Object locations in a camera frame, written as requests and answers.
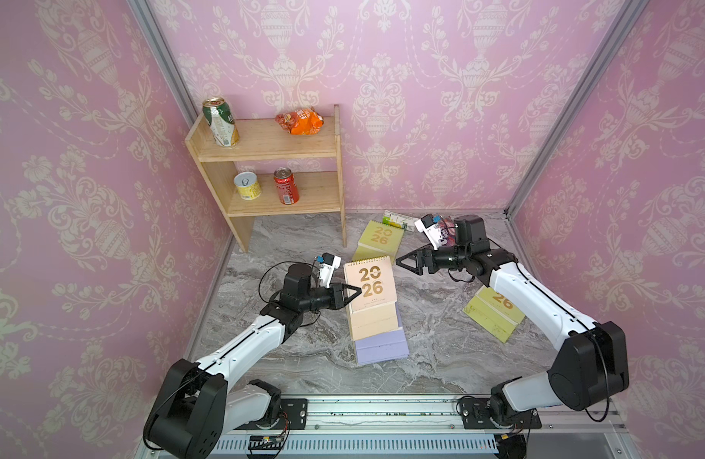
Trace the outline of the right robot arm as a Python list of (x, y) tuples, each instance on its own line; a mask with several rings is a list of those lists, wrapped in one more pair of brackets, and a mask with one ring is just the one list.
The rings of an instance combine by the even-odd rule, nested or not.
[(419, 218), (415, 228), (429, 242), (396, 264), (416, 275), (467, 272), (524, 313), (557, 351), (548, 370), (492, 388), (488, 411), (494, 424), (509, 428), (519, 415), (556, 405), (586, 411), (629, 388), (624, 330), (581, 313), (535, 279), (516, 254), (488, 237), (482, 217), (455, 219), (451, 246), (444, 244), (441, 221), (432, 214)]

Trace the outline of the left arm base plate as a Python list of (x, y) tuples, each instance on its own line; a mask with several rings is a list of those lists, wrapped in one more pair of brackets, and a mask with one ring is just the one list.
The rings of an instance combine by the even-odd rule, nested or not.
[(304, 430), (307, 421), (308, 399), (281, 398), (261, 420), (250, 424), (259, 430)]

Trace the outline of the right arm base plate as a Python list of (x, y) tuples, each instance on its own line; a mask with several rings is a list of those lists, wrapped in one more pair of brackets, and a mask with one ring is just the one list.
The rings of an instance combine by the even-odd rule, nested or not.
[(539, 430), (542, 422), (535, 410), (516, 412), (503, 400), (465, 395), (455, 403), (466, 430)]

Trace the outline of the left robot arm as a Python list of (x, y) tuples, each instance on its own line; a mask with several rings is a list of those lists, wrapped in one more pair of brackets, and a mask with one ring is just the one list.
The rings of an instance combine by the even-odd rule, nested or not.
[(209, 355), (169, 368), (142, 431), (147, 449), (206, 458), (220, 436), (248, 424), (279, 428), (280, 439), (287, 440), (290, 420), (281, 390), (261, 380), (235, 385), (301, 328), (307, 313), (342, 310), (361, 296), (361, 288), (330, 277), (313, 282), (316, 271), (312, 264), (291, 264), (282, 288), (249, 327)]

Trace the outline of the purple calendar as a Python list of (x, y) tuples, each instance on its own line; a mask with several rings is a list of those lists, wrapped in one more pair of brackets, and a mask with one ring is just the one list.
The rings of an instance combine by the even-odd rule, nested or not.
[(384, 363), (409, 357), (410, 350), (402, 327), (400, 313), (397, 313), (397, 319), (398, 328), (396, 330), (358, 340), (354, 344), (358, 365)]

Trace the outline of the green calendar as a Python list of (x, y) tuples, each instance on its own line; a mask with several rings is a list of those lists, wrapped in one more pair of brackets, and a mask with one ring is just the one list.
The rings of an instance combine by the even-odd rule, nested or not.
[(505, 296), (485, 286), (476, 292), (463, 312), (502, 343), (509, 340), (525, 318)]
[(377, 221), (370, 221), (364, 229), (352, 260), (360, 261), (389, 256), (395, 263), (405, 231)]

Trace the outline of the pink calendar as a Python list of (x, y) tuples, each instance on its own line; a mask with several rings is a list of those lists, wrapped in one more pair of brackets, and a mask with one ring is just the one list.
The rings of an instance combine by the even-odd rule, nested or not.
[(347, 306), (354, 342), (400, 328), (398, 295), (389, 256), (346, 263), (344, 275), (348, 284), (361, 289), (361, 294)]

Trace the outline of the green calendar back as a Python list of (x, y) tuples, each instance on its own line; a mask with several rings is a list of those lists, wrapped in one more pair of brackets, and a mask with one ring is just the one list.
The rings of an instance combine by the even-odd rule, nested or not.
[(364, 229), (352, 260), (360, 261), (389, 256), (395, 263), (405, 231), (377, 221), (370, 221)]

